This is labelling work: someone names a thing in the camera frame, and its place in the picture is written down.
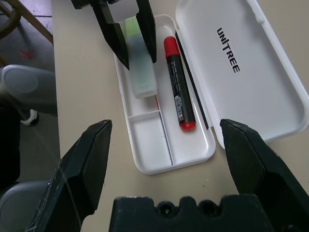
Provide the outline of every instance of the white table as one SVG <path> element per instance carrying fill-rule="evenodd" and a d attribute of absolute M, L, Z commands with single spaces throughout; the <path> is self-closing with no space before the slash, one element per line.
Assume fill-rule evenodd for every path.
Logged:
<path fill-rule="evenodd" d="M 175 19 L 177 1 L 150 0 L 150 3 L 154 15 L 168 14 Z M 309 1 L 260 0 L 260 4 L 309 89 Z M 82 231 L 107 232 L 113 200 L 118 196 L 149 196 L 155 204 L 169 200 L 178 205 L 179 199 L 187 195 L 197 203 L 203 199 L 219 203 L 222 196 L 237 194 L 225 151 L 218 142 L 214 156 L 203 164 L 154 176 L 142 174 L 136 168 L 113 52 L 103 38 L 92 8 L 75 10 L 70 0 L 53 0 L 52 5 L 61 156 L 89 125 L 103 119 L 113 122 L 105 186 L 98 210 L 86 218 Z M 307 193 L 308 143 L 309 130 L 270 144 Z"/>

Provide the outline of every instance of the wooden chair leg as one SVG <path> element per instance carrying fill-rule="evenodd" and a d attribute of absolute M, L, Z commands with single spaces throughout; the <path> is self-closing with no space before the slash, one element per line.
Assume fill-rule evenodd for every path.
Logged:
<path fill-rule="evenodd" d="M 0 11 L 2 11 L 6 16 L 11 16 L 11 11 L 1 2 L 0 0 Z"/>
<path fill-rule="evenodd" d="M 19 0 L 5 0 L 12 7 L 18 9 L 21 15 L 32 25 L 36 30 L 38 30 L 45 38 L 54 44 L 53 35 L 43 26 L 39 20 L 33 16 L 33 14 L 19 1 Z"/>
<path fill-rule="evenodd" d="M 9 65 L 9 62 L 6 61 L 6 59 L 0 54 L 0 63 L 3 65 L 3 66 L 7 66 Z"/>

